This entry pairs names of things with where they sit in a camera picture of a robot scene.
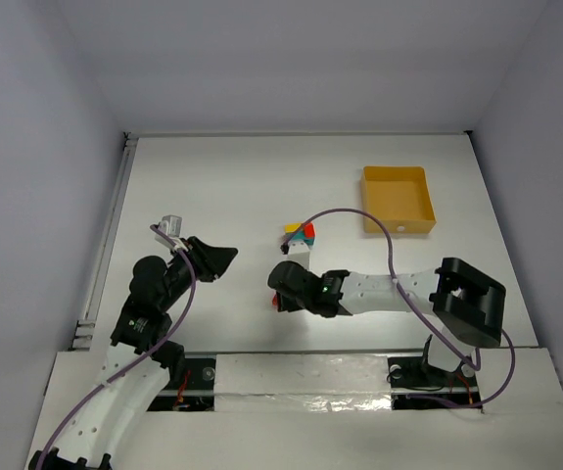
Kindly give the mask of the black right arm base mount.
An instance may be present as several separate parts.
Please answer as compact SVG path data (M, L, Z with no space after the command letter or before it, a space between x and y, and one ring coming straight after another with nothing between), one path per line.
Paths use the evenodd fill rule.
M465 377L460 368L446 372L430 366L420 356L393 356L388 358L387 381L395 389L434 391L455 386L477 387L475 376Z

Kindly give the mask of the red wedge block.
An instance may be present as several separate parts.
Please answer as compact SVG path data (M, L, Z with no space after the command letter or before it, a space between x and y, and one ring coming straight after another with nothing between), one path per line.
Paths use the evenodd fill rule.
M314 239L314 238L315 238L315 229L314 229L313 224L312 224L311 222L310 222L310 223L307 223L307 224L303 227L303 229L302 229L302 236L303 236L305 239Z

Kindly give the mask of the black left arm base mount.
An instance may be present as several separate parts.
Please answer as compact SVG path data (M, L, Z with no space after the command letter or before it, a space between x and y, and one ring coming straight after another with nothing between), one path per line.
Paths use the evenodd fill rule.
M185 383L186 392L212 392L215 380L215 369L215 356L186 356L181 376L172 381L169 388L171 390L177 390Z

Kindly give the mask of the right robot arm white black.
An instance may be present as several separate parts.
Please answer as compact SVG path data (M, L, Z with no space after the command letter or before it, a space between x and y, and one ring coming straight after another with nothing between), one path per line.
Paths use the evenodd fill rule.
M284 260L267 285L279 311L304 309L324 318L412 312L431 331L428 364L445 372L481 349L500 346L506 289L460 258L444 258L434 270L394 275L343 269L316 275Z

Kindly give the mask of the teal arch block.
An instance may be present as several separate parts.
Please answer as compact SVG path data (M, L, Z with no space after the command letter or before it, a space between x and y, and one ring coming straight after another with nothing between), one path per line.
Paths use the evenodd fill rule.
M314 237L307 237L303 232L298 232L297 234L295 234L290 239L290 241L288 242L288 245L292 246L292 245L295 245L299 242L304 243L305 245L307 245L311 249L314 245L315 238Z

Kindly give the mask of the yellow arch block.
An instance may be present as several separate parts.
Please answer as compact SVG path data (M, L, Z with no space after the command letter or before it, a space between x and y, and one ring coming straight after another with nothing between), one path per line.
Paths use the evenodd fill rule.
M290 234L290 233L295 232L296 230L299 230L301 226L302 226L302 224L300 222L299 223L287 224L284 227L284 231L285 231L286 234Z

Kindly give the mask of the yellow plastic tray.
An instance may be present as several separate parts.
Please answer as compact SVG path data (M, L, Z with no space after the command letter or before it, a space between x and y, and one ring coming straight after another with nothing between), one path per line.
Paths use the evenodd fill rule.
M366 166L360 190L362 209L392 234L427 235L437 223L421 166Z

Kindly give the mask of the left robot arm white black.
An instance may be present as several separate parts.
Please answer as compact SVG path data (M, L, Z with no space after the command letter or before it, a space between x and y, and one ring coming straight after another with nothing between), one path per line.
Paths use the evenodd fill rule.
M66 415L31 469L116 469L142 415L170 383L186 380L183 346L170 340L180 326L170 308L198 283L219 279L238 255L195 236L164 235L171 259L139 259L132 268L129 294L110 336L94 388Z

